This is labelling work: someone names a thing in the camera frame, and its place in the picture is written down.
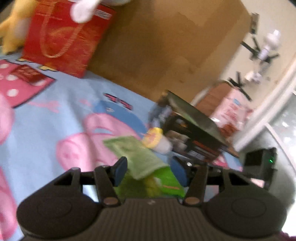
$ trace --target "black box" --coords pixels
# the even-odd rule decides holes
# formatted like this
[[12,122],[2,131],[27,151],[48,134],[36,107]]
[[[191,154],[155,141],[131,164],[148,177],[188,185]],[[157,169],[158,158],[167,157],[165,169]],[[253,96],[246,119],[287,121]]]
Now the black box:
[[162,128],[173,144],[173,151],[183,156],[213,161],[228,148],[210,118],[170,91],[150,111],[149,124]]

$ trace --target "pink plastic package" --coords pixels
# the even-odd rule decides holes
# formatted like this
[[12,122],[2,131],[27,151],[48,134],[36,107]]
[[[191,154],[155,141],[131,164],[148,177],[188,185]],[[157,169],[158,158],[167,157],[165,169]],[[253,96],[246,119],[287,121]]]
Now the pink plastic package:
[[253,110],[249,108],[249,100],[236,87],[228,93],[210,118],[220,128],[224,137],[231,137],[236,131],[243,129]]

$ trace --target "bed sheet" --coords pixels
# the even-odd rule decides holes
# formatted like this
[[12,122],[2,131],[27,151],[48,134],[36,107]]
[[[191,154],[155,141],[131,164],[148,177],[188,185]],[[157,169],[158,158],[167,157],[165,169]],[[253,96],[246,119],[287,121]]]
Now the bed sheet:
[[[78,79],[19,57],[0,56],[0,240],[9,241],[22,237],[15,218],[22,200],[73,166],[113,165],[116,156],[103,140],[141,139],[154,104],[91,72]],[[47,78],[34,85],[19,80],[10,72],[20,64]],[[93,188],[84,191],[96,199]]]

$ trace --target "white polka dot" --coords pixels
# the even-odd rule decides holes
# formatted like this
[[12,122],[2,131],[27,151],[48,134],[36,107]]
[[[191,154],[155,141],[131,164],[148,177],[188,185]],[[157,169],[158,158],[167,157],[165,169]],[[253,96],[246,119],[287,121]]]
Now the white polka dot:
[[9,97],[15,97],[18,94],[18,90],[17,89],[10,89],[7,91],[7,96]]
[[45,85],[45,84],[46,84],[46,80],[40,80],[40,81],[34,83],[33,85],[34,86],[42,86],[42,85]]
[[9,76],[6,77],[6,79],[9,81],[14,81],[14,80],[17,80],[18,77],[13,74],[10,74]]
[[9,67],[9,64],[0,64],[0,69],[6,69]]

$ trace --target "cardboard box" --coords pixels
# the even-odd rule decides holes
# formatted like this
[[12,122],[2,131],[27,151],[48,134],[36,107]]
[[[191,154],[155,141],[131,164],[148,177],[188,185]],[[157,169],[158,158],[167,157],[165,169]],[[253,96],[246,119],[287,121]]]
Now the cardboard box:
[[115,10],[89,70],[153,101],[168,89],[190,102],[251,25],[240,0],[132,0]]
[[213,161],[228,146],[216,124],[205,114],[170,91],[149,113],[149,123],[159,121],[173,151],[200,161]]

